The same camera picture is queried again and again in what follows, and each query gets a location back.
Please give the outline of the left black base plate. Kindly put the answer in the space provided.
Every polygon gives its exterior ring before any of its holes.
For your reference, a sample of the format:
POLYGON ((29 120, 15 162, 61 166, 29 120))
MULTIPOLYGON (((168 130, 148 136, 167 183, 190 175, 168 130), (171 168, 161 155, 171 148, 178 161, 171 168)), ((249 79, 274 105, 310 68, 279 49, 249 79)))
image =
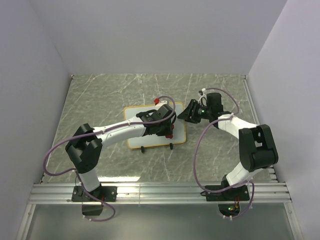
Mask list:
MULTIPOLYGON (((104 202, 115 202, 117 198, 116 186, 99 186, 97 189, 89 192, 93 197, 104 202)), ((87 193, 85 193, 82 186, 78 185, 73 188, 71 197, 72 202, 92 202, 95 201, 87 193)))

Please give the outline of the yellow framed whiteboard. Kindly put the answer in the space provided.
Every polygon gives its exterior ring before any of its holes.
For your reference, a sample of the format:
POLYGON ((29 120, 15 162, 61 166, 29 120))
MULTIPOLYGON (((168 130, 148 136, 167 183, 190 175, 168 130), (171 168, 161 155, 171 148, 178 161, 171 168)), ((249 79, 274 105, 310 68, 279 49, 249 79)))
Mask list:
MULTIPOLYGON (((146 112, 155 109, 154 104, 129 106, 124 108, 124 119, 128 120, 135 117, 140 112, 146 112)), ((173 137, 166 138, 165 136, 147 135, 141 137, 134 137, 127 140, 127 145, 130 149, 140 149, 141 147, 151 148, 160 146, 170 146, 176 144, 183 144, 187 140, 186 124, 181 119, 176 119, 173 123, 173 137)))

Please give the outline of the red whiteboard eraser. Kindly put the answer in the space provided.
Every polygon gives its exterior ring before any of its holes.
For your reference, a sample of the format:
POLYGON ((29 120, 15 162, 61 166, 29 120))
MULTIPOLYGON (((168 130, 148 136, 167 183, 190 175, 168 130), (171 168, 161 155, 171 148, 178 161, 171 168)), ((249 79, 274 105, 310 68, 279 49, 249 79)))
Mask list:
POLYGON ((173 138, 173 130, 174 130, 175 126, 172 124, 169 131, 167 132, 167 134, 165 135, 165 137, 167 139, 172 139, 173 138))

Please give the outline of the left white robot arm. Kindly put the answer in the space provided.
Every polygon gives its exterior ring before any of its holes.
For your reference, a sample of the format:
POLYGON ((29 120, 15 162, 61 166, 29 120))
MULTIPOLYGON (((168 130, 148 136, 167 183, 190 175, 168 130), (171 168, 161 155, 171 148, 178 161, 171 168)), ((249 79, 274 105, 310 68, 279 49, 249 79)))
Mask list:
POLYGON ((165 103, 119 123, 101 127, 81 125, 65 150, 84 186, 83 195, 89 201, 96 201, 101 196, 96 166, 103 148, 132 138, 172 136, 176 117, 175 110, 165 103))

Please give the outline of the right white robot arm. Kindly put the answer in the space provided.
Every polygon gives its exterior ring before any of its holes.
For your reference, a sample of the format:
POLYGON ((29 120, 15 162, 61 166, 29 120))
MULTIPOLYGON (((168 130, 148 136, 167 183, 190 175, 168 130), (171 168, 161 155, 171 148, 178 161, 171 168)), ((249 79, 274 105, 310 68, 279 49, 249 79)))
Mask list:
POLYGON ((239 163, 225 176, 226 184, 217 190, 211 190, 200 183, 195 162, 198 154, 194 153, 193 176, 204 192, 221 193, 224 199, 232 200, 238 195, 238 188, 251 183, 257 173, 279 160, 271 128, 267 124, 257 125, 242 120, 236 112, 225 111, 221 91, 217 88, 210 88, 209 93, 201 90, 201 98, 192 99, 185 110, 178 115, 178 119, 193 124, 208 120, 208 126, 200 135, 201 139, 211 127, 225 131, 238 139, 239 163))

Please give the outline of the aluminium mounting rail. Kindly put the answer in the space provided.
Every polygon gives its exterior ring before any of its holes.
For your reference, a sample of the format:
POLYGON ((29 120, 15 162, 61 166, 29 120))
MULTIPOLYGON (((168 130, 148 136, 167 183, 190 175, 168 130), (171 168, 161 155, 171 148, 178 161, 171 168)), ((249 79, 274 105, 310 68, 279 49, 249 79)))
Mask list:
MULTIPOLYGON (((116 186, 111 193, 111 205, 175 205, 208 204, 201 189, 192 182, 104 182, 105 187, 116 186)), ((258 182, 254 184, 254 204, 278 204, 292 201, 285 183, 258 182)), ((81 204, 73 201, 77 191, 72 183, 34 184, 27 203, 29 205, 81 204)))

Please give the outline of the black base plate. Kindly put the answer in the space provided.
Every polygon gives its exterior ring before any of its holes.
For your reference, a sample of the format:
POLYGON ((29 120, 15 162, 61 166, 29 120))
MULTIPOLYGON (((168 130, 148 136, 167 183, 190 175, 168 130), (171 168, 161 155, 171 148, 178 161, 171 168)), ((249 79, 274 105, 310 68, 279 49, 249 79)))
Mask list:
MULTIPOLYGON (((99 186, 97 189, 89 192, 93 197, 104 202, 115 202, 117 198, 116 186, 99 186)), ((85 193, 82 186, 78 185, 73 188, 71 197, 72 202, 92 202, 95 201, 87 193, 85 193)))
POLYGON ((202 191, 200 193, 202 197, 205 197, 207 202, 233 202, 233 201, 249 201, 250 195, 246 185, 231 188, 219 193, 211 193, 202 191))

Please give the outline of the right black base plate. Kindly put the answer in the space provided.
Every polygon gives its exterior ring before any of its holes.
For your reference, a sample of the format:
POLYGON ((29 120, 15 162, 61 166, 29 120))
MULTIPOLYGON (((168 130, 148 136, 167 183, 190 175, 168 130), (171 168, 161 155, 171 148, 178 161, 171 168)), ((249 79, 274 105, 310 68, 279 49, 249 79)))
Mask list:
POLYGON ((202 197, 205 197, 207 202, 233 202, 233 201, 249 201, 250 195, 246 185, 231 188, 219 193, 211 193, 202 191, 200 193, 202 197))

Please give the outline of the side aluminium rail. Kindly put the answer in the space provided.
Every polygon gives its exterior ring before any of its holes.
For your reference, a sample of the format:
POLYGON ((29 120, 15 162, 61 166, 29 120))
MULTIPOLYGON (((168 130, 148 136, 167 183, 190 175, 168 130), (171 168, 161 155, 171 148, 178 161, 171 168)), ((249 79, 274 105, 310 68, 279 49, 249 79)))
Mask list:
POLYGON ((240 132, 239 155, 244 167, 259 170, 253 177, 257 182, 277 182, 274 164, 277 163, 278 152, 272 132, 266 124, 260 125, 253 100, 249 91, 247 76, 240 76, 243 93, 240 95, 240 115, 245 121, 255 126, 247 126, 240 132))

